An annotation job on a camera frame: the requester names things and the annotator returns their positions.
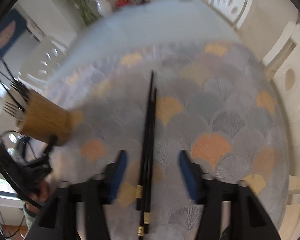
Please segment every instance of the white vase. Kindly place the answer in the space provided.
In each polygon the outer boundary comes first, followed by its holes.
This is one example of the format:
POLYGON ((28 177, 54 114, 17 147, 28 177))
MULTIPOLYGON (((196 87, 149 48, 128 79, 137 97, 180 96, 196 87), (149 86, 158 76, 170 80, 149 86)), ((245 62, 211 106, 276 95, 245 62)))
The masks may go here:
POLYGON ((107 0, 96 0, 98 12, 103 17, 112 14, 111 4, 107 0))

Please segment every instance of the person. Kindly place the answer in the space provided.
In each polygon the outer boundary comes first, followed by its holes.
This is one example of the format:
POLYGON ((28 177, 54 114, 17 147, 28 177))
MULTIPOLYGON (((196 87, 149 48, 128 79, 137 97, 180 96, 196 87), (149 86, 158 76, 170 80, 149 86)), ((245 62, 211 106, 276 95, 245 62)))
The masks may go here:
MULTIPOLYGON (((40 189, 40 194, 37 195, 35 193, 31 193, 29 197, 39 203, 44 203, 47 201, 50 195, 50 186, 45 180, 41 181, 38 186, 40 189)), ((26 224, 28 226, 28 229, 31 228, 34 218, 39 213, 39 211, 40 210, 38 208, 36 208, 28 202, 25 202, 25 204, 23 205, 23 212, 26 218, 26 224)))

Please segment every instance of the dining table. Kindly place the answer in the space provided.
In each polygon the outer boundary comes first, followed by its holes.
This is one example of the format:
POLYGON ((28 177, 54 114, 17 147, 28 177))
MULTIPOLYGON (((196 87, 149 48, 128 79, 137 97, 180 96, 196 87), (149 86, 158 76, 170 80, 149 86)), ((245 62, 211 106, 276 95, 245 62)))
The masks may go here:
MULTIPOLYGON (((104 209, 111 239, 138 238, 136 187, 152 70, 158 98, 145 238, 196 235, 203 206, 190 199, 180 173, 183 149, 204 173, 228 183, 247 181, 279 230, 289 182, 282 109, 262 65, 198 0, 126 8, 78 38, 44 91, 70 112, 74 127, 50 156, 55 181, 86 181, 126 150, 117 198, 104 209)), ((80 209, 85 239, 83 217, 80 209)))

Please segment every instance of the blue gripper pad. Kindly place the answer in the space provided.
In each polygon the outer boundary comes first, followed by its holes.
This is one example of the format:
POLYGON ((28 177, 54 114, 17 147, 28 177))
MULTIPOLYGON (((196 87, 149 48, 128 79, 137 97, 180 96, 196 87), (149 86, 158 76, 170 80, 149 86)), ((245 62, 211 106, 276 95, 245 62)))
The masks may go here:
POLYGON ((111 163, 106 167, 104 174, 106 175, 106 183, 110 186, 108 202, 111 203, 117 197, 120 183, 122 181, 124 171, 127 167, 127 153, 122 150, 115 163, 111 163))
POLYGON ((191 163, 185 150, 180 152, 179 165, 183 178, 186 182, 189 195, 191 199, 197 203, 199 200, 198 192, 202 181, 201 175, 203 174, 201 168, 198 164, 191 163))

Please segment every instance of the wooden utensil holder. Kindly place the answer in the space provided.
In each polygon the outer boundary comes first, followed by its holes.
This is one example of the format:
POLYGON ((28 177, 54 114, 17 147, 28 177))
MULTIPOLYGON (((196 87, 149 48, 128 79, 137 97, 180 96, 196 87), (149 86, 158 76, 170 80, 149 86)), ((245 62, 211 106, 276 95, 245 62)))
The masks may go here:
POLYGON ((30 90, 28 108, 24 119, 18 124, 18 132, 45 143, 49 143, 51 136, 56 135, 56 145, 60 146, 72 133, 69 112, 30 90))

